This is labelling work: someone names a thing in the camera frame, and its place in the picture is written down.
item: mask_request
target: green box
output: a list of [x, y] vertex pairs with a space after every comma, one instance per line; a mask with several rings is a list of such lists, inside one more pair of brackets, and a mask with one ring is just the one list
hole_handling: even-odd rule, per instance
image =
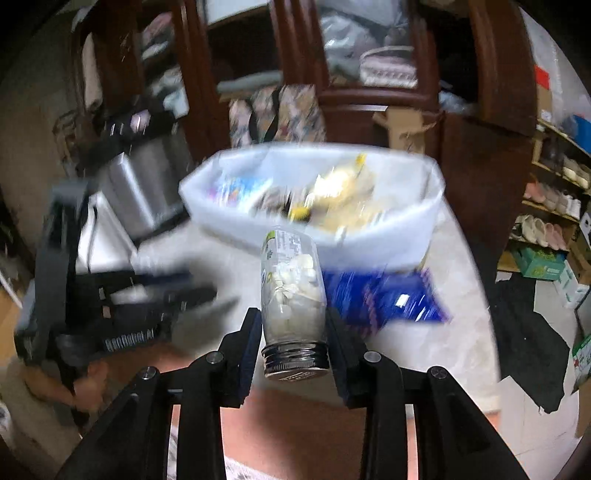
[[558, 280], [564, 270], [563, 252], [549, 251], [543, 248], [521, 247], [511, 250], [521, 274], [539, 280]]

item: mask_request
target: glass cabinet door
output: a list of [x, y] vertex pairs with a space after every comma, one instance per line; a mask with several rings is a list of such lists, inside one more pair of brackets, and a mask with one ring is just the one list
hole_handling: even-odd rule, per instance
[[315, 0], [331, 85], [417, 88], [407, 0]]
[[[202, 3], [212, 75], [220, 100], [282, 84], [283, 73], [266, 2]], [[219, 18], [221, 13], [225, 14], [223, 18]]]
[[173, 14], [168, 2], [144, 1], [137, 23], [144, 93], [158, 100], [176, 118], [187, 115], [189, 104], [178, 64]]

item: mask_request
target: snack package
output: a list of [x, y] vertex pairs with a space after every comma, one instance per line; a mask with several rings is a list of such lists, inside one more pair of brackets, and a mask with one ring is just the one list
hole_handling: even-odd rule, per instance
[[221, 177], [209, 190], [209, 198], [218, 205], [250, 211], [271, 188], [273, 179], [257, 177]]
[[256, 203], [253, 213], [264, 212], [268, 215], [277, 213], [287, 216], [291, 192], [286, 187], [271, 187]]
[[446, 322], [428, 270], [410, 273], [323, 271], [326, 299], [343, 321], [365, 333], [375, 333], [391, 320]]
[[374, 189], [374, 175], [365, 167], [365, 155], [354, 164], [334, 167], [325, 175], [318, 175], [303, 206], [328, 210], [351, 200], [368, 198]]
[[381, 200], [349, 202], [329, 208], [316, 223], [319, 228], [334, 233], [358, 231], [379, 222], [387, 210], [388, 206]]

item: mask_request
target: wooden cabinet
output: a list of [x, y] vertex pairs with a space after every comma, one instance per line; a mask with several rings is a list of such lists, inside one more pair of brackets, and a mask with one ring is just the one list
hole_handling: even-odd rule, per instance
[[517, 5], [469, 0], [478, 63], [479, 117], [533, 137], [537, 98], [530, 39]]
[[[134, 39], [138, 16], [154, 8], [149, 5], [150, 0], [99, 0], [84, 30], [77, 32], [79, 47], [89, 31], [95, 34], [108, 108], [145, 91]], [[417, 78], [412, 88], [335, 82], [316, 0], [271, 0], [268, 7], [213, 25], [206, 22], [203, 1], [162, 0], [160, 5], [173, 15], [175, 50], [189, 103], [181, 124], [197, 162], [230, 146], [228, 102], [220, 100], [218, 83], [259, 70], [281, 70], [285, 84], [314, 85], [331, 142], [386, 146], [386, 132], [372, 121], [374, 112], [387, 106], [416, 108], [425, 124], [435, 123], [426, 133], [426, 153], [441, 165], [447, 197], [466, 236], [485, 240], [500, 253], [530, 168], [529, 137], [537, 111], [527, 32], [511, 0], [467, 0], [467, 37], [456, 34], [472, 49], [467, 61], [474, 75], [466, 78], [472, 82], [471, 100], [478, 105], [473, 118], [440, 112], [441, 54], [448, 33], [454, 32], [454, 19], [442, 34], [436, 28], [440, 11], [427, 14], [428, 7], [418, 0], [407, 4]], [[463, 78], [462, 73], [458, 70], [457, 77]]]
[[441, 137], [447, 201], [467, 239], [498, 258], [521, 208], [533, 143], [454, 113], [445, 114]]

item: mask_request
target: white sneaker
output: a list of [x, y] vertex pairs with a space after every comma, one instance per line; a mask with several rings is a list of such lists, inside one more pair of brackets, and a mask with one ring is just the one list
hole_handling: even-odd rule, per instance
[[547, 247], [548, 242], [546, 240], [546, 224], [539, 218], [534, 218], [534, 234], [535, 241], [542, 247]]
[[578, 199], [573, 199], [572, 202], [569, 202], [566, 213], [577, 220], [581, 220], [581, 201]]
[[532, 215], [525, 215], [522, 218], [521, 232], [529, 243], [537, 243], [535, 236], [534, 217]]
[[573, 196], [572, 195], [565, 195], [568, 204], [566, 206], [566, 214], [570, 215], [570, 209], [573, 207]]

